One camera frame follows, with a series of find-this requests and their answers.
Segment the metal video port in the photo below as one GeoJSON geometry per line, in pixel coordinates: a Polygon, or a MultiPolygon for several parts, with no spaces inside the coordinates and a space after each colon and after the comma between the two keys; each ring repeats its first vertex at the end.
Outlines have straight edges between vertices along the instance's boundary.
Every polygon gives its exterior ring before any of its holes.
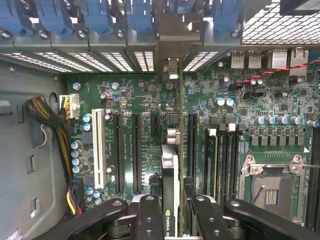
{"type": "Polygon", "coordinates": [[[288,49],[274,49],[271,57],[271,68],[286,68],[288,65],[288,49]]]}

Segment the metal network port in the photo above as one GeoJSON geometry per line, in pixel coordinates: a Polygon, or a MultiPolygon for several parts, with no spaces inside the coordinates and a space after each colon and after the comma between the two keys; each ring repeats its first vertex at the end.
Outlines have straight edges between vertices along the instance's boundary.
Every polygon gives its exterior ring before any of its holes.
{"type": "Polygon", "coordinates": [[[293,48],[291,50],[290,66],[292,69],[289,71],[290,76],[305,77],[307,75],[309,50],[301,47],[293,48]]]}

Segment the green motherboard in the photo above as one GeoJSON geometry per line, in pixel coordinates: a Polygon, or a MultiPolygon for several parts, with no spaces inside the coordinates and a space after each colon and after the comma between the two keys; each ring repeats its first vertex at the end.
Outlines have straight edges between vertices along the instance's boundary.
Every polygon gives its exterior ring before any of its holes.
{"type": "MultiPolygon", "coordinates": [[[[206,72],[183,75],[183,177],[184,190],[205,194],[206,129],[217,130],[216,198],[219,204],[219,145],[224,132],[224,198],[227,183],[227,127],[239,131],[237,194],[245,157],[258,162],[286,162],[294,155],[310,165],[313,129],[320,127],[320,59],[308,61],[306,76],[290,76],[290,70],[262,75],[259,69],[232,69],[229,58],[206,72]],[[196,180],[188,176],[188,114],[197,114],[196,180]]],[[[66,78],[72,96],[79,98],[80,117],[70,121],[72,170],[83,179],[84,208],[89,210],[112,198],[131,203],[139,194],[163,196],[161,147],[166,143],[167,113],[174,109],[174,89],[157,74],[78,74],[66,78]],[[106,185],[95,188],[92,110],[104,109],[106,185]],[[124,191],[116,193],[114,114],[123,116],[124,191]],[[142,191],[134,193],[132,114],[141,115],[142,191]],[[160,135],[151,136],[151,113],[159,114],[160,135]]],[[[305,170],[305,226],[309,167],[305,170]]]]}

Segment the CPU socket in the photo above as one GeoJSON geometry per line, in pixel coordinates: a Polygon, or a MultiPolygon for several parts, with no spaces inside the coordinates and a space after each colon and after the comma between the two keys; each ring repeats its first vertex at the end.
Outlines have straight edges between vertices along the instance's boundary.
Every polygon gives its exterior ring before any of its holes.
{"type": "Polygon", "coordinates": [[[305,208],[303,163],[300,154],[285,162],[258,162],[253,154],[248,154],[240,168],[238,198],[252,204],[260,187],[265,185],[263,195],[254,206],[301,222],[305,208]]]}

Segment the short black expansion slot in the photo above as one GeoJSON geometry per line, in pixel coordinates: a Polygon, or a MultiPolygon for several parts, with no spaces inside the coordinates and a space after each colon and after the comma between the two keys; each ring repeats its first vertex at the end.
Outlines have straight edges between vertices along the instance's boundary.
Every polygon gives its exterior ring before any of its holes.
{"type": "Polygon", "coordinates": [[[160,116],[158,113],[150,114],[150,135],[152,137],[160,136],[160,116]]]}

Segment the open black PC case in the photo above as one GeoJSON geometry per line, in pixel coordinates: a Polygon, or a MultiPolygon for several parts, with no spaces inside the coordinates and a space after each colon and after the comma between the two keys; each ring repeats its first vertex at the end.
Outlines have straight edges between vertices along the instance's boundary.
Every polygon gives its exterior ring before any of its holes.
{"type": "MultiPolygon", "coordinates": [[[[240,0],[235,30],[227,34],[214,32],[213,0],[152,0],[148,34],[128,26],[126,0],[108,0],[113,20],[110,35],[99,35],[86,26],[81,0],[64,0],[72,22],[69,35],[43,27],[35,0],[20,1],[23,33],[0,28],[0,240],[67,240],[68,223],[81,215],[72,215],[67,203],[69,183],[57,139],[49,127],[27,114],[26,101],[43,96],[57,114],[62,98],[70,97],[71,115],[65,127],[71,158],[70,121],[80,117],[80,100],[70,94],[66,78],[155,74],[163,79],[156,69],[160,14],[201,17],[200,42],[185,57],[182,77],[203,74],[227,58],[231,63],[232,51],[244,52],[243,69],[251,69],[248,52],[260,51],[262,75],[290,71],[295,48],[309,50],[308,61],[320,59],[320,0],[240,0]],[[276,49],[288,49],[287,67],[272,69],[276,49]]],[[[185,191],[185,183],[183,178],[182,234],[169,240],[202,240],[190,202],[203,194],[185,191]]],[[[84,207],[82,214],[91,209],[84,207]]]]}

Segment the blue slot retainer clip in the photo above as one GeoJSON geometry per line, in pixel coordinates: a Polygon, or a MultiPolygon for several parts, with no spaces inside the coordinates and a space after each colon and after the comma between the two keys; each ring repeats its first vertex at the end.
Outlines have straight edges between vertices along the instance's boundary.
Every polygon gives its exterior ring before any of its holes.
{"type": "Polygon", "coordinates": [[[24,33],[21,3],[20,0],[0,0],[0,29],[14,35],[24,33]]]}
{"type": "Polygon", "coordinates": [[[110,35],[114,23],[108,0],[81,0],[82,12],[86,26],[99,35],[110,35]]]}
{"type": "Polygon", "coordinates": [[[70,35],[73,24],[65,0],[34,0],[39,21],[58,36],[70,35]]]}
{"type": "Polygon", "coordinates": [[[149,34],[153,30],[152,0],[125,0],[128,26],[138,34],[149,34]]]}
{"type": "Polygon", "coordinates": [[[241,0],[213,0],[211,14],[215,34],[224,35],[236,29],[240,3],[241,0]]]}

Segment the metal USB port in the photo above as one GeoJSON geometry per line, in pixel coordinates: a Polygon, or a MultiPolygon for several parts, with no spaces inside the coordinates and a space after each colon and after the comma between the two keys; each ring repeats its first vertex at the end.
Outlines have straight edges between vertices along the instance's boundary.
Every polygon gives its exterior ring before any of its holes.
{"type": "Polygon", "coordinates": [[[258,50],[248,52],[248,68],[260,69],[262,67],[262,54],[258,50]]]}
{"type": "Polygon", "coordinates": [[[243,69],[245,67],[245,54],[243,51],[231,51],[230,52],[232,69],[243,69]]]}

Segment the white PCI expansion slot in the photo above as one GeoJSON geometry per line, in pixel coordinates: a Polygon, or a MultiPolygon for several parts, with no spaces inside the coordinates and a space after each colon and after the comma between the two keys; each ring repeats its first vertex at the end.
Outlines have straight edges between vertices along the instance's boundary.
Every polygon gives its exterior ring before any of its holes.
{"type": "Polygon", "coordinates": [[[96,189],[104,189],[107,183],[105,112],[103,108],[97,108],[93,109],[91,114],[94,187],[96,189]]]}

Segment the black RAM slot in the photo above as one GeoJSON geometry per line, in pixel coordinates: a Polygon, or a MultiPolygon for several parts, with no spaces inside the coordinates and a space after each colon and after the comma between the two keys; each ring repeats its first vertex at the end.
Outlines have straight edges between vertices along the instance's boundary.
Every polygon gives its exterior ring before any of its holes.
{"type": "Polygon", "coordinates": [[[219,135],[219,178],[218,178],[218,203],[223,204],[225,188],[225,133],[219,135]]]}
{"type": "Polygon", "coordinates": [[[313,129],[309,168],[306,227],[320,231],[320,126],[313,129]]]}
{"type": "Polygon", "coordinates": [[[238,186],[238,155],[239,155],[239,131],[236,130],[233,135],[233,197],[237,196],[238,186]]]}
{"type": "Polygon", "coordinates": [[[228,200],[230,198],[230,193],[231,193],[231,183],[232,183],[232,147],[233,147],[233,133],[236,129],[236,125],[234,123],[229,123],[226,131],[227,131],[227,161],[226,161],[226,168],[227,168],[227,181],[226,181],[226,187],[225,187],[225,200],[228,200]]]}

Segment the RAM stick with white label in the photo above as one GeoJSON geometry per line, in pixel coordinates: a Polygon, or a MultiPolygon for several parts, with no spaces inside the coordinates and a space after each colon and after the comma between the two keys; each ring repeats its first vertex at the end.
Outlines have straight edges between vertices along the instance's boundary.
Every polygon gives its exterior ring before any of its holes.
{"type": "Polygon", "coordinates": [[[215,199],[217,194],[218,170],[218,138],[216,129],[207,128],[205,130],[204,150],[204,193],[215,199]]]}

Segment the long black expansion slot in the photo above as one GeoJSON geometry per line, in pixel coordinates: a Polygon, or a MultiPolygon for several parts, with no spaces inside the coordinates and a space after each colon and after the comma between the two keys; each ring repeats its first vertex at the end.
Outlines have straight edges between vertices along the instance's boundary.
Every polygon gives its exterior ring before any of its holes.
{"type": "Polygon", "coordinates": [[[198,114],[188,114],[187,125],[187,162],[188,162],[188,176],[196,181],[197,172],[197,134],[198,134],[198,114]]]}
{"type": "Polygon", "coordinates": [[[114,144],[115,144],[115,191],[120,194],[125,188],[124,172],[124,134],[123,134],[123,114],[113,115],[114,144]]]}
{"type": "Polygon", "coordinates": [[[133,113],[132,117],[132,166],[133,191],[142,192],[142,119],[140,113],[133,113]]]}

